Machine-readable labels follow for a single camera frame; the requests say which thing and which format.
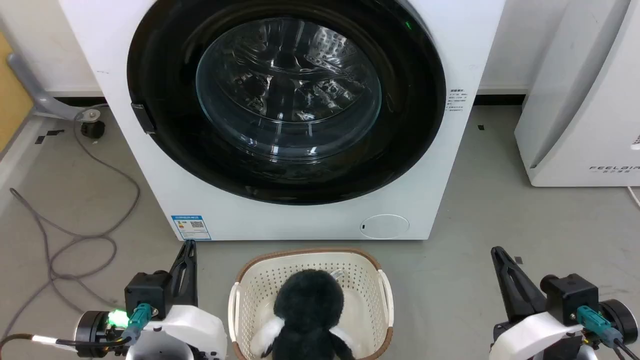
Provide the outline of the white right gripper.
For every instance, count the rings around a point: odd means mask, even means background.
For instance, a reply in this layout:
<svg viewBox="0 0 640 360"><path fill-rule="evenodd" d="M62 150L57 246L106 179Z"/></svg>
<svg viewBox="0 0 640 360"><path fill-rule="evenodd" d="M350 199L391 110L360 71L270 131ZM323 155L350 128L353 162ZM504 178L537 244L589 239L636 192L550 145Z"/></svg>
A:
<svg viewBox="0 0 640 360"><path fill-rule="evenodd" d="M494 326L490 359L549 360L546 351L558 342L567 346L565 340L569 339L579 342L577 354L571 358L585 360L583 325L577 314L571 313L573 323L565 325L546 312L546 296L507 251L494 246L490 253L507 315L507 322Z"/></svg>

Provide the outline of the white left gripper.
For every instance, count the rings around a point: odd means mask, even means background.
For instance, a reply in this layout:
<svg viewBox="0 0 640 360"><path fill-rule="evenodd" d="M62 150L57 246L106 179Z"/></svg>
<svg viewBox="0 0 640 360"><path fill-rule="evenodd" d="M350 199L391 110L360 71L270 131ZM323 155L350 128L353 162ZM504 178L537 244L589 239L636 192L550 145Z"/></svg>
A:
<svg viewBox="0 0 640 360"><path fill-rule="evenodd" d="M149 321L127 360L224 360L227 334L219 319L199 309L198 254L194 240L185 240L169 271L173 306L162 320Z"/></svg>

